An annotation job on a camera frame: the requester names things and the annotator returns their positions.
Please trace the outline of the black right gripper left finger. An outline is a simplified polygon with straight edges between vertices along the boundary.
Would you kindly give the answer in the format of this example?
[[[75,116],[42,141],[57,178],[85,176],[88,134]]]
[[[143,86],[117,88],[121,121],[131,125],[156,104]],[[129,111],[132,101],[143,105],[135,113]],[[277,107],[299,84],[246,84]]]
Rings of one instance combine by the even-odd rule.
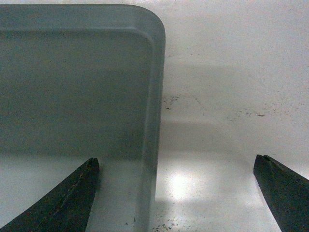
[[[84,232],[96,194],[97,158],[90,158],[2,232]]]

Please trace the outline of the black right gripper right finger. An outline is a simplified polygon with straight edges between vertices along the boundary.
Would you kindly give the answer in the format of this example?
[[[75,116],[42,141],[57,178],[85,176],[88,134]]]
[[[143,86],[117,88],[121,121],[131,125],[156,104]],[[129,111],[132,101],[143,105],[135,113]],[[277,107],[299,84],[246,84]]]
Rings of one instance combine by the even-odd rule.
[[[309,230],[309,180],[267,155],[257,155],[253,174],[282,232]]]

